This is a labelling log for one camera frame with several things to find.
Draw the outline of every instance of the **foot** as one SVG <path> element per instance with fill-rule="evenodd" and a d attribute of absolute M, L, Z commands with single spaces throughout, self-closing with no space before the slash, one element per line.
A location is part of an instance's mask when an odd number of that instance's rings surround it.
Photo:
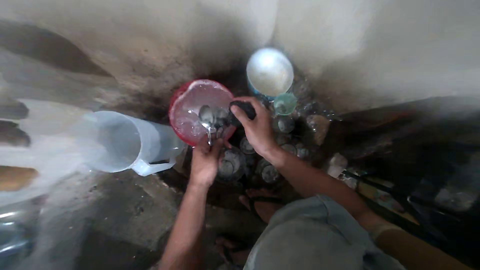
<path fill-rule="evenodd" d="M 242 195 L 242 196 L 240 196 L 239 200 L 250 211 L 251 211 L 251 209 L 250 209 L 249 197 L 250 198 L 253 198 L 253 197 L 273 197 L 273 198 L 277 198 L 277 196 L 275 196 L 273 193 L 271 193 L 270 191 L 268 191 L 267 189 L 264 189 L 264 188 L 262 188 L 262 189 L 247 189 L 246 193 L 247 193 L 248 197 Z M 276 203 L 271 203 L 271 202 L 255 202 L 254 205 L 255 205 L 255 210 L 257 211 L 258 215 L 266 223 L 269 223 L 273 214 L 275 214 L 275 212 L 277 210 L 279 210 L 280 208 L 283 207 L 283 205 L 281 205 L 281 204 L 276 204 Z"/>
<path fill-rule="evenodd" d="M 215 240 L 215 248 L 217 249 L 218 253 L 222 256 L 226 263 L 233 263 L 236 266 L 243 266 L 247 262 L 248 255 L 250 254 L 251 248 L 232 252 L 231 250 L 240 246 L 239 243 L 234 241 L 228 240 L 222 236 L 219 236 Z M 229 250 L 229 254 L 231 257 L 231 261 L 227 259 L 225 255 L 225 247 Z"/>

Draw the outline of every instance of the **soapy water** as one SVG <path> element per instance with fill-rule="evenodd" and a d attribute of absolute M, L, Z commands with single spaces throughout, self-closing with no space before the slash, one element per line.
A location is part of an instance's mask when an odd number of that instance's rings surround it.
<path fill-rule="evenodd" d="M 203 105 L 228 111 L 233 95 L 221 84 L 210 80 L 196 80 L 173 104 L 170 110 L 172 127 L 187 143 L 194 145 L 207 133 L 199 122 L 198 113 Z M 234 128 L 223 132 L 229 137 Z"/>

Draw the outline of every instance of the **jug handle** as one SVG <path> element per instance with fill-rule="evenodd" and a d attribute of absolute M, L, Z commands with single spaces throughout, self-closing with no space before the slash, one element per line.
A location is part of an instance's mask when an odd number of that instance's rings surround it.
<path fill-rule="evenodd" d="M 171 167 L 173 167 L 173 165 L 175 165 L 175 163 L 175 158 L 170 158 L 169 163 L 162 164 L 150 164 L 148 162 L 145 162 L 144 160 L 137 160 L 132 166 L 132 169 L 140 176 L 147 176 L 155 172 L 170 169 Z"/>

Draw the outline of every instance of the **glass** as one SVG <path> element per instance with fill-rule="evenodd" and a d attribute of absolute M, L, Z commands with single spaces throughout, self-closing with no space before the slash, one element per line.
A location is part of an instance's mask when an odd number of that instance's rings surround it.
<path fill-rule="evenodd" d="M 281 94 L 273 101 L 273 108 L 276 114 L 289 115 L 297 106 L 297 98 L 292 93 Z"/>

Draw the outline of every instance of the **gray shorts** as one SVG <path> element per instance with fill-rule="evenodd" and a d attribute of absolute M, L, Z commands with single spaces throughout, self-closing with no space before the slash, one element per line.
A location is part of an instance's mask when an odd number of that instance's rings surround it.
<path fill-rule="evenodd" d="M 327 196 L 277 211 L 248 257 L 246 270 L 405 269 Z"/>

